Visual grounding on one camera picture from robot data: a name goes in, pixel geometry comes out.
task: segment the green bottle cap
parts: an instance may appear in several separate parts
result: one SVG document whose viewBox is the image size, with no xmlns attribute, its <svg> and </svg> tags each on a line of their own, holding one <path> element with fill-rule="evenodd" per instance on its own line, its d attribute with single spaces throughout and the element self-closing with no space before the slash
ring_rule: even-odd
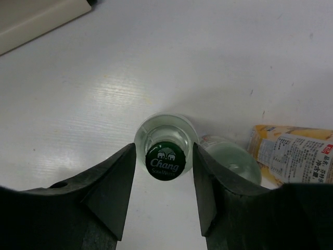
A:
<svg viewBox="0 0 333 250">
<path fill-rule="evenodd" d="M 184 171 L 186 157 L 182 149 L 172 142 L 153 145 L 146 155 L 148 172 L 156 179 L 170 181 Z"/>
</svg>

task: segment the white surface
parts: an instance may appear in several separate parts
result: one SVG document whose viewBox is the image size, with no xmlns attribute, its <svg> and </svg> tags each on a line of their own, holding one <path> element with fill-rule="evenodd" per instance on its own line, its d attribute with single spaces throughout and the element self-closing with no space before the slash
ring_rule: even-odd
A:
<svg viewBox="0 0 333 250">
<path fill-rule="evenodd" d="M 90 10 L 86 0 L 0 0 L 0 55 Z"/>
<path fill-rule="evenodd" d="M 0 184 L 47 187 L 158 111 L 245 145 L 258 123 L 333 128 L 333 2 L 122 0 L 0 58 Z M 136 168 L 119 250 L 206 249 L 190 174 Z"/>
</svg>

